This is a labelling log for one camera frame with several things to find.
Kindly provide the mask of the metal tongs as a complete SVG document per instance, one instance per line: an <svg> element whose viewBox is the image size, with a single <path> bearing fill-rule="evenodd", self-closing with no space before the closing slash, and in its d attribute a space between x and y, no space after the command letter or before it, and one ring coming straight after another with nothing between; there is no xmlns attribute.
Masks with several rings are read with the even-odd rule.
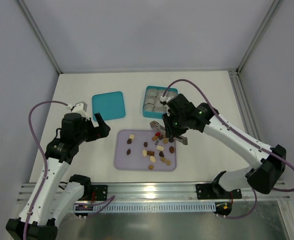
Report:
<svg viewBox="0 0 294 240"><path fill-rule="evenodd" d="M164 135L165 137L167 137L169 139L174 139L175 141L178 141L178 142L182 143L183 145L188 145L188 138L187 137L185 137L183 135L170 136L169 130L167 130L164 126L162 126L157 121L151 121L150 127L152 130L154 130L156 132L160 132L162 135Z"/></svg>

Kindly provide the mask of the brown square chocolate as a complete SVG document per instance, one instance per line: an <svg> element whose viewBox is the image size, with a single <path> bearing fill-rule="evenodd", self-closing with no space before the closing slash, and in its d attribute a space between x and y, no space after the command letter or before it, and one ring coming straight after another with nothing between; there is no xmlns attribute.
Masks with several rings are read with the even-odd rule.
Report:
<svg viewBox="0 0 294 240"><path fill-rule="evenodd" d="M148 154L149 156L154 156L155 152L154 152L154 151L150 151L150 150L148 150L148 151L147 151L147 154Z"/></svg>

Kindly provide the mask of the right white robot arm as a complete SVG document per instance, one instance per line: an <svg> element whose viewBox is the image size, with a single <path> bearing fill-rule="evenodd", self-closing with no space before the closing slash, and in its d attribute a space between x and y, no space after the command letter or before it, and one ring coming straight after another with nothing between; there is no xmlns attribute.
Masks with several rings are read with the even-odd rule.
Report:
<svg viewBox="0 0 294 240"><path fill-rule="evenodd" d="M223 143L248 163L246 168L222 171L215 177L212 188L217 195L247 187L265 195L271 192L285 170L278 159L286 155L282 146L271 147L242 131L235 133L237 129L215 108L204 102L195 106L183 94L162 96L160 102L167 108L162 116L166 137L178 138L187 130L196 130Z"/></svg>

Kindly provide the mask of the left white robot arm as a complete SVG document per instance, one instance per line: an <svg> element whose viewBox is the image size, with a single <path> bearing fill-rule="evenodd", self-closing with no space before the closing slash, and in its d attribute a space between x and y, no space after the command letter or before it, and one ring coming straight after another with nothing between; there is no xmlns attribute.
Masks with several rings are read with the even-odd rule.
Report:
<svg viewBox="0 0 294 240"><path fill-rule="evenodd" d="M54 240L58 228L72 205L92 193L91 179L75 174L63 192L55 197L62 177L70 167L79 146L109 135L110 127L99 113L98 126L79 113L67 113L62 119L60 135L46 147L43 174L18 218L8 220L6 230L15 240Z"/></svg>

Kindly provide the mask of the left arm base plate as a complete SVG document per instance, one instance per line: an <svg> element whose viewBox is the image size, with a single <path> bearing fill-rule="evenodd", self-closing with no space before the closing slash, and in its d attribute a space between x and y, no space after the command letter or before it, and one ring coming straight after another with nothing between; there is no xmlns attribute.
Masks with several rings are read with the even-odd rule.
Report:
<svg viewBox="0 0 294 240"><path fill-rule="evenodd" d="M108 186L104 184L93 184L92 193L90 195L91 202L105 201L108 195Z"/></svg>

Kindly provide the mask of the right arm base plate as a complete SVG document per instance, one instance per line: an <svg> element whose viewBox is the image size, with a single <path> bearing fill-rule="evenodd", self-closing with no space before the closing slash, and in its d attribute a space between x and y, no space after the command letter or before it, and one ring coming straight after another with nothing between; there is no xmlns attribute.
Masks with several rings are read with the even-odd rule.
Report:
<svg viewBox="0 0 294 240"><path fill-rule="evenodd" d="M211 183L198 183L195 185L198 200L214 200L216 194Z"/></svg>

